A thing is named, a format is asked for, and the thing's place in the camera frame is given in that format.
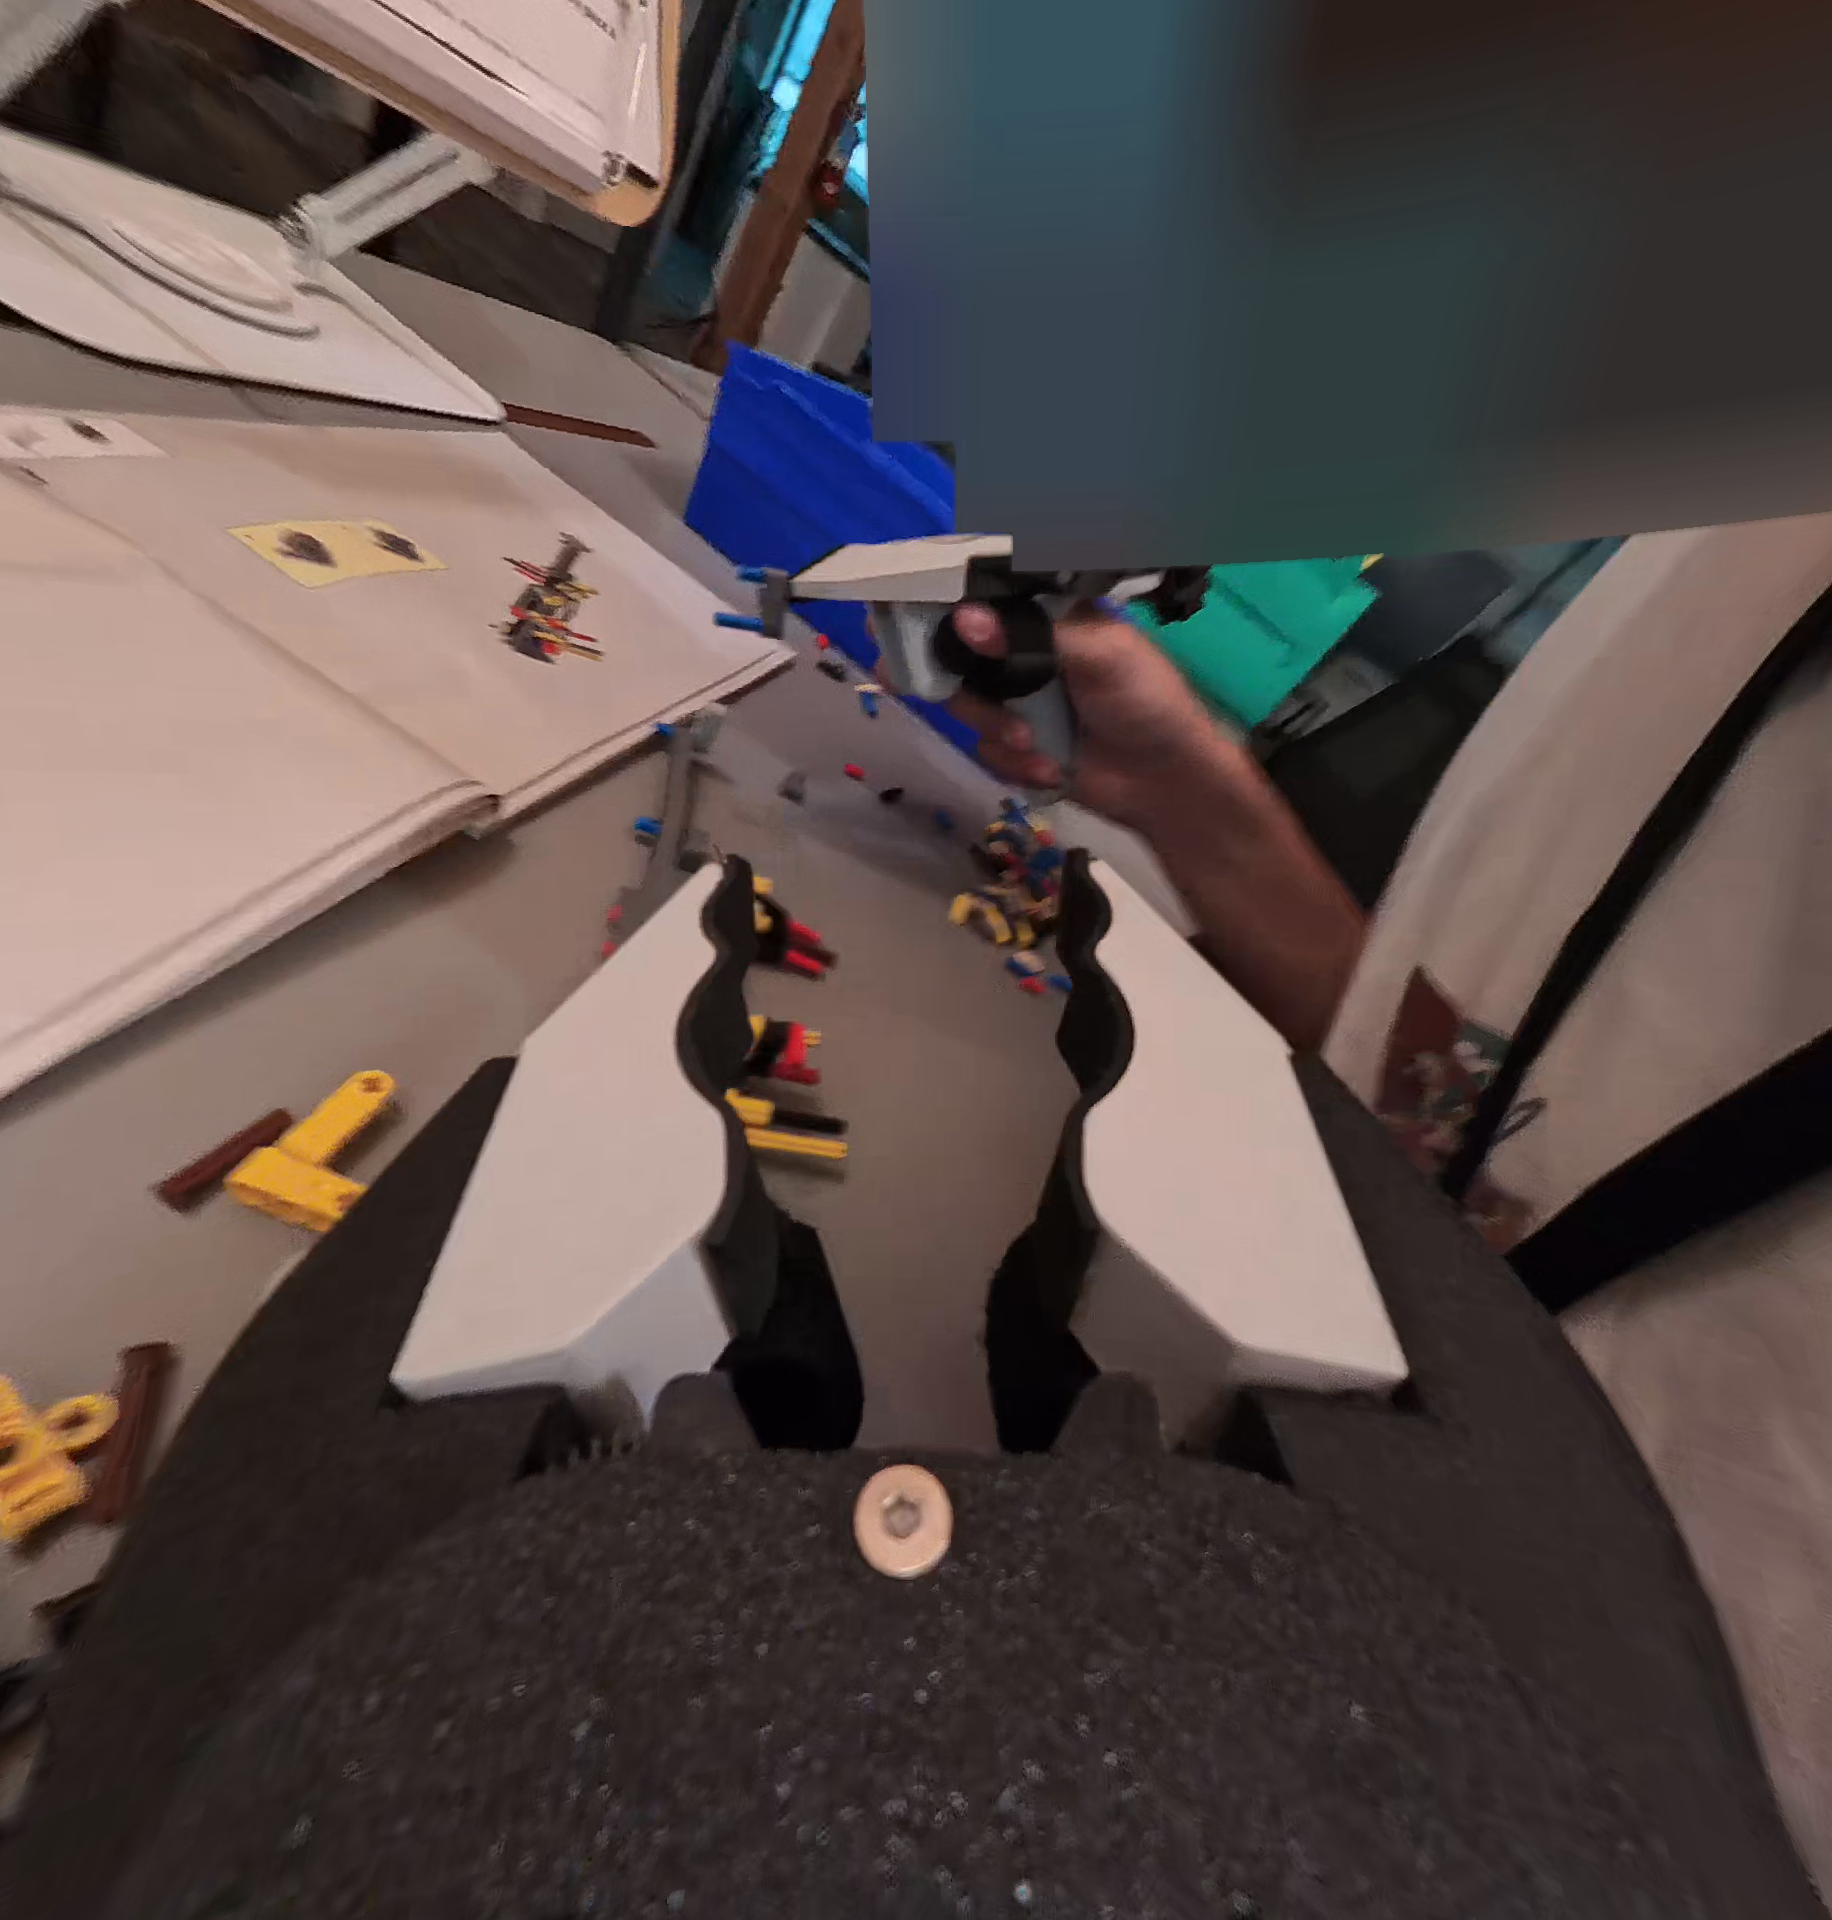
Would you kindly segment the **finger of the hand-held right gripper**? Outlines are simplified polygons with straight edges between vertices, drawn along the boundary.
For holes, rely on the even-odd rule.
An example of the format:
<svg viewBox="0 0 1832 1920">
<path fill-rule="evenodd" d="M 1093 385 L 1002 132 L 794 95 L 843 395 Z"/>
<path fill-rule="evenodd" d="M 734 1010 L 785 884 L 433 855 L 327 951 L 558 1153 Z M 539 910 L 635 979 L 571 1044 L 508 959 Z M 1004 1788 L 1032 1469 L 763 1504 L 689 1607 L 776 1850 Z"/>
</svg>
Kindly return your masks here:
<svg viewBox="0 0 1832 1920">
<path fill-rule="evenodd" d="M 954 604 L 969 596 L 975 564 L 1011 555 L 1011 535 L 856 540 L 790 574 L 785 593 L 793 602 Z"/>
</svg>

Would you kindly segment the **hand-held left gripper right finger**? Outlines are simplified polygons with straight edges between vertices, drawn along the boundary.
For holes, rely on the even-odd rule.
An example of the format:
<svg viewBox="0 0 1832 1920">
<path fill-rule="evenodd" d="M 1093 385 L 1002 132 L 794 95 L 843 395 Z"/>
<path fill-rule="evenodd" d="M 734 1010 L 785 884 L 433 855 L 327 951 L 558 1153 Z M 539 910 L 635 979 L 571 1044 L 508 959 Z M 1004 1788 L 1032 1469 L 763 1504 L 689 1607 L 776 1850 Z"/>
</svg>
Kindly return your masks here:
<svg viewBox="0 0 1832 1920">
<path fill-rule="evenodd" d="M 992 1416 L 1051 1442 L 1127 1375 L 1205 1442 L 1253 1388 L 1389 1397 L 1410 1362 L 1280 1034 L 1107 861 L 1065 863 L 1074 1087 L 992 1274 Z"/>
</svg>

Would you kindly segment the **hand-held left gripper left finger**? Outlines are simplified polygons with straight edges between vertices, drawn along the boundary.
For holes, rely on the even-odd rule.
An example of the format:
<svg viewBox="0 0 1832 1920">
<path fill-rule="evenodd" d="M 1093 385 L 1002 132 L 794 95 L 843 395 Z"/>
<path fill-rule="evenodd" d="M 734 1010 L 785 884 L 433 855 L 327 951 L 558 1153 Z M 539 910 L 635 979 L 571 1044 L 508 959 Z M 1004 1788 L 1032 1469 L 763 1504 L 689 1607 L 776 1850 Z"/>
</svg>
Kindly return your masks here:
<svg viewBox="0 0 1832 1920">
<path fill-rule="evenodd" d="M 652 1403 L 755 1335 L 782 1215 L 728 1102 L 751 869 L 697 869 L 522 1044 L 391 1386 Z"/>
</svg>

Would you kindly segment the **pile of small lego pins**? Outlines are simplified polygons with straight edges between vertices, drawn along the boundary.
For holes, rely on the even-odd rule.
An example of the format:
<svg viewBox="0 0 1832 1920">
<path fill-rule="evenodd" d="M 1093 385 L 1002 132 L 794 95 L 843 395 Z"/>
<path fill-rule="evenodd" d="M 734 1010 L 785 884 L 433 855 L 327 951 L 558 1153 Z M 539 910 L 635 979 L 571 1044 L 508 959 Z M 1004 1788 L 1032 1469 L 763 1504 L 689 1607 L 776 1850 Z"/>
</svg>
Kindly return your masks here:
<svg viewBox="0 0 1832 1920">
<path fill-rule="evenodd" d="M 975 882 L 951 898 L 948 923 L 992 947 L 1022 993 L 1068 997 L 1074 987 L 1053 944 L 1066 855 L 1047 816 L 1002 798 L 969 855 Z"/>
</svg>

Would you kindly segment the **grey lego beam assembly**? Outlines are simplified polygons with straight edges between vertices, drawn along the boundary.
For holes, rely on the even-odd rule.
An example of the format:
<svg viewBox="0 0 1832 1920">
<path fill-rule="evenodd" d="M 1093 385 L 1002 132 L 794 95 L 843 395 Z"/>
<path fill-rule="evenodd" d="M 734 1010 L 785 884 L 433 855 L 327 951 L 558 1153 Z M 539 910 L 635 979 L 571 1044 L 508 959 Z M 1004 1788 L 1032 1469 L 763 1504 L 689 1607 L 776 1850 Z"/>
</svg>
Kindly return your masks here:
<svg viewBox="0 0 1832 1920">
<path fill-rule="evenodd" d="M 691 713 L 655 726 L 663 750 L 659 812 L 633 820 L 633 838 L 645 852 L 640 878 L 623 888 L 604 919 L 604 941 L 597 962 L 604 966 L 633 932 L 673 898 L 688 878 L 717 855 L 709 838 L 697 824 L 697 800 L 702 774 L 709 768 L 712 748 L 725 717 L 724 707 L 698 707 Z M 782 962 L 785 970 L 808 979 L 822 979 L 835 965 L 835 953 L 822 939 L 803 928 L 773 900 L 773 884 L 764 877 L 751 881 L 755 932 L 755 959 Z M 816 1132 L 841 1134 L 849 1124 L 826 1112 L 790 1105 L 778 1100 L 778 1089 L 821 1087 L 821 1071 L 812 1060 L 822 1044 L 816 1029 L 798 1020 L 769 1020 L 747 1015 L 747 1047 L 734 1074 L 725 1105 L 739 1122 L 797 1124 Z"/>
</svg>

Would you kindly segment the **lego instruction booklet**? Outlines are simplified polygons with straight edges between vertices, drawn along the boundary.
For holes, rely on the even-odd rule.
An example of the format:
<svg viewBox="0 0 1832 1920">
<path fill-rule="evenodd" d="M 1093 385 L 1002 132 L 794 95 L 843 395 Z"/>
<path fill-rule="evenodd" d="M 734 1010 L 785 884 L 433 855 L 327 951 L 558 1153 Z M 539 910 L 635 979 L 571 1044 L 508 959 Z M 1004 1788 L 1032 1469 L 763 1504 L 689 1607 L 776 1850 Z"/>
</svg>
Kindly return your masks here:
<svg viewBox="0 0 1832 1920">
<path fill-rule="evenodd" d="M 785 660 L 497 431 L 0 405 L 0 1102 Z"/>
</svg>

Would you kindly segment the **person's right forearm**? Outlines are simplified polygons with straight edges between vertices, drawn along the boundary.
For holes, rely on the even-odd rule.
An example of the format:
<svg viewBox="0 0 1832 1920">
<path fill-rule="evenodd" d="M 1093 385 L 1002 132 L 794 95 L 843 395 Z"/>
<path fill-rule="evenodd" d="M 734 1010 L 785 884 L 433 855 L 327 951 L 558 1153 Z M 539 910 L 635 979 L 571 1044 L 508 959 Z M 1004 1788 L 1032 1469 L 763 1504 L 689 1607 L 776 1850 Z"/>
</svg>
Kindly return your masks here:
<svg viewBox="0 0 1832 1920">
<path fill-rule="evenodd" d="M 1360 966 L 1366 917 L 1261 774 L 1211 780 L 1145 832 L 1197 941 L 1296 1052 L 1321 1050 Z"/>
</svg>

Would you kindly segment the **yellow lego axle connector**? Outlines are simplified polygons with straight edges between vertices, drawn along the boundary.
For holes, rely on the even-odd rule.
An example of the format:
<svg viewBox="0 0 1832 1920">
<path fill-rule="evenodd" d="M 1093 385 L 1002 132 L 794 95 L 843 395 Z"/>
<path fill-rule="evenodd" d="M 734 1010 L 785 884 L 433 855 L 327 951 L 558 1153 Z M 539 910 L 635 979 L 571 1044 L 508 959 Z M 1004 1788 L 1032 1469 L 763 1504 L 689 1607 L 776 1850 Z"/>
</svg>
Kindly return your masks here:
<svg viewBox="0 0 1832 1920">
<path fill-rule="evenodd" d="M 327 1235 L 368 1192 L 365 1184 L 273 1145 L 245 1154 L 225 1176 L 225 1192 L 238 1204 L 290 1227 Z"/>
</svg>

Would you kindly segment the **yellow three-hole lego beam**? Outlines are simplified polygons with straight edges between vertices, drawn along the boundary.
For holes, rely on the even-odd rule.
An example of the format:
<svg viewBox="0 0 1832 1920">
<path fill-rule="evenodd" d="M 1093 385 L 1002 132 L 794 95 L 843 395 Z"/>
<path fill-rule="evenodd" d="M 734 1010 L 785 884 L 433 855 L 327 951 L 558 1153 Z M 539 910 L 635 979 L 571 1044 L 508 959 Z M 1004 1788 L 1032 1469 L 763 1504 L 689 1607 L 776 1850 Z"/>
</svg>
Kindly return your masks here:
<svg viewBox="0 0 1832 1920">
<path fill-rule="evenodd" d="M 23 1548 L 89 1498 L 85 1460 L 113 1431 L 113 1395 L 33 1408 L 0 1377 L 0 1544 Z"/>
</svg>

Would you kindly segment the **person's right hand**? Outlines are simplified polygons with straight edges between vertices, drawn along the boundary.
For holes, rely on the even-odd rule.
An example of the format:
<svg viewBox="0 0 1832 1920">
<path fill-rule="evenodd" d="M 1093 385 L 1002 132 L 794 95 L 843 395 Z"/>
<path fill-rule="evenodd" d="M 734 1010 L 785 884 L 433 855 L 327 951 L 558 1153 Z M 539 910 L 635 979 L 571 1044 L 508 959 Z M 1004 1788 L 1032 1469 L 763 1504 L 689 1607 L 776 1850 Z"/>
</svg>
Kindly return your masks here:
<svg viewBox="0 0 1832 1920">
<path fill-rule="evenodd" d="M 1074 748 L 1044 750 L 1020 705 L 957 689 L 946 705 L 1002 777 L 1059 785 L 1154 852 L 1259 838 L 1278 800 L 1247 750 L 1216 728 L 1178 668 L 1112 599 L 1088 599 L 1051 629 L 1055 688 Z"/>
</svg>

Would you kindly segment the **blue storage bin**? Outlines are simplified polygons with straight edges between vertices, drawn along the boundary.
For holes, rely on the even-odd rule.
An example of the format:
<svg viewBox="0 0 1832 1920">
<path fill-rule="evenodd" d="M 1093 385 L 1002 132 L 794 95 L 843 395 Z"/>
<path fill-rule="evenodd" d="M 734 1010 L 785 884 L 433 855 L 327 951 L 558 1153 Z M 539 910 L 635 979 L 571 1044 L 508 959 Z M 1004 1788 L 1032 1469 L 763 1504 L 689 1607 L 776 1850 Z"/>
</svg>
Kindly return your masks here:
<svg viewBox="0 0 1832 1920">
<path fill-rule="evenodd" d="M 683 521 L 753 584 L 849 542 L 948 534 L 954 471 L 928 445 L 874 440 L 867 396 L 733 344 Z"/>
</svg>

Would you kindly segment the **teal plastic container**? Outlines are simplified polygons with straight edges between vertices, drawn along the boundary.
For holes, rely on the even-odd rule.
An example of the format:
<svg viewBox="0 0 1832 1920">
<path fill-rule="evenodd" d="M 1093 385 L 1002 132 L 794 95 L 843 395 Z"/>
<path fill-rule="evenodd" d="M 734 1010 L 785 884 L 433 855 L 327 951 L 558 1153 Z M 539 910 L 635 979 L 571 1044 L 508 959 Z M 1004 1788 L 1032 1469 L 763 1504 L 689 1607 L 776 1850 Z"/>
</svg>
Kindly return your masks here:
<svg viewBox="0 0 1832 1920">
<path fill-rule="evenodd" d="M 1375 606 L 1382 555 L 1228 564 L 1209 572 L 1190 614 L 1130 606 L 1139 629 L 1196 696 L 1243 732 L 1261 725 Z"/>
</svg>

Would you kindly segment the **white desk stand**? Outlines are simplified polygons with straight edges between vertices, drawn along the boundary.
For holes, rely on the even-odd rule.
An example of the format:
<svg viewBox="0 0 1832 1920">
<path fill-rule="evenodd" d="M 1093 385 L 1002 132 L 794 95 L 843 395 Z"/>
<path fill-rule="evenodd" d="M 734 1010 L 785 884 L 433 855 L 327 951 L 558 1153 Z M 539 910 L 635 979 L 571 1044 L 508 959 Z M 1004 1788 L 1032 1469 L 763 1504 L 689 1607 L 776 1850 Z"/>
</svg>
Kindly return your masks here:
<svg viewBox="0 0 1832 1920">
<path fill-rule="evenodd" d="M 423 131 L 349 177 L 302 195 L 279 221 L 299 279 L 313 281 L 448 198 L 495 179 L 497 168 L 457 140 Z"/>
</svg>

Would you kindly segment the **pile of black grey beams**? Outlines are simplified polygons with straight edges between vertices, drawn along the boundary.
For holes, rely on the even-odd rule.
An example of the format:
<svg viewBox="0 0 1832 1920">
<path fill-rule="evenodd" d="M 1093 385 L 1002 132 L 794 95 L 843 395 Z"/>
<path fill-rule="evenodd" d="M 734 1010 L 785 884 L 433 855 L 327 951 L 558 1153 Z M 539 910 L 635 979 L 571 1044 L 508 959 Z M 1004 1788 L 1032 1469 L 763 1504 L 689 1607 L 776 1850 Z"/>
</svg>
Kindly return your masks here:
<svg viewBox="0 0 1832 1920">
<path fill-rule="evenodd" d="M 49 1694 L 103 1583 L 42 1599 L 0 1634 L 0 1832 L 30 1788 L 45 1743 Z"/>
</svg>

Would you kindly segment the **wooden post red sign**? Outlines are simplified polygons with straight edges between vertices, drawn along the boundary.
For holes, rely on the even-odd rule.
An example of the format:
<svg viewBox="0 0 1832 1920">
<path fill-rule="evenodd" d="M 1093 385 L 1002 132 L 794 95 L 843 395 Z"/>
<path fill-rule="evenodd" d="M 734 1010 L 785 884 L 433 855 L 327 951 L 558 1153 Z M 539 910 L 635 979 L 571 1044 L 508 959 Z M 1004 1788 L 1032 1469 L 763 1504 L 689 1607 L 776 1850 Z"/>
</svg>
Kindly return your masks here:
<svg viewBox="0 0 1832 1920">
<path fill-rule="evenodd" d="M 840 193 L 837 146 L 864 87 L 864 4 L 835 3 L 778 156 L 759 185 L 689 365 L 719 374 L 730 344 L 755 348 L 812 216 Z"/>
</svg>

